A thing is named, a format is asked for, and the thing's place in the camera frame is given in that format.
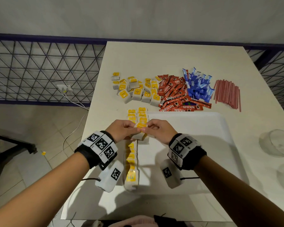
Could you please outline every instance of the power plug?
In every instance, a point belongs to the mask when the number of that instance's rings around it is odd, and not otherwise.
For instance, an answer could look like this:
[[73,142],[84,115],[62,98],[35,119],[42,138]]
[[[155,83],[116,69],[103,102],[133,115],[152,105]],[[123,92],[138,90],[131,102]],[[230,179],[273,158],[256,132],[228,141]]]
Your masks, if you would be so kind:
[[57,84],[57,88],[63,92],[66,93],[67,91],[72,91],[72,88],[69,84]]

